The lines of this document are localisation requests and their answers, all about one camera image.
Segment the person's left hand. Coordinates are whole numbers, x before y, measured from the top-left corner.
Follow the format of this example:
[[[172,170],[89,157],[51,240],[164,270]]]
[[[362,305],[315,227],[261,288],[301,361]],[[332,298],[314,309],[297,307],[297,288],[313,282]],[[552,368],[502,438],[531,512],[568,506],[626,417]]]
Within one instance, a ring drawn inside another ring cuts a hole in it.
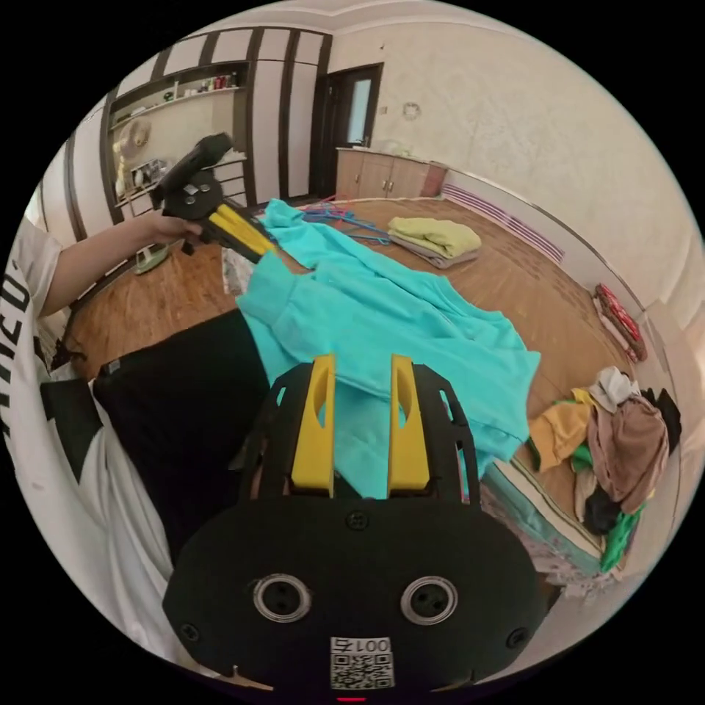
[[[197,223],[163,215],[160,211],[140,215],[137,222],[144,245],[171,245],[181,240],[197,242],[202,234],[202,228]]]

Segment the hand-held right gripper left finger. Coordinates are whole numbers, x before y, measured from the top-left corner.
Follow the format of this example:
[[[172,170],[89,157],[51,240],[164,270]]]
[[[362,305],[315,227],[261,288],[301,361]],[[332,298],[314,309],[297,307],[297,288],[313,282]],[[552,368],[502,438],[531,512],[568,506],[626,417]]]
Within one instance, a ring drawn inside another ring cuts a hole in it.
[[[334,492],[335,361],[320,355],[311,365],[290,474],[297,492]]]

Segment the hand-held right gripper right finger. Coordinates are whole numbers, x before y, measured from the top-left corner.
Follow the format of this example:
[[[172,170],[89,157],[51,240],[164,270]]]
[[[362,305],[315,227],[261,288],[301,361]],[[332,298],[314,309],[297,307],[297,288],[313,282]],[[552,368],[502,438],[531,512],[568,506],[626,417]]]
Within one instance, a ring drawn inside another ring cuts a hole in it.
[[[391,358],[391,405],[387,494],[424,494],[430,482],[422,410],[413,362]]]

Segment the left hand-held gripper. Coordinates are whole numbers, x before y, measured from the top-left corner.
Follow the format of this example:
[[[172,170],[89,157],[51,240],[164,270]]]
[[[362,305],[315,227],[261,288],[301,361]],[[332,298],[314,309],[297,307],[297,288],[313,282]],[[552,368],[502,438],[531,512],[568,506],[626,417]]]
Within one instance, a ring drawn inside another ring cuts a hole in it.
[[[187,180],[166,175],[151,191],[154,207],[202,228],[200,241],[232,250],[253,264],[275,250],[269,231],[245,207],[224,195],[213,170],[198,170]]]

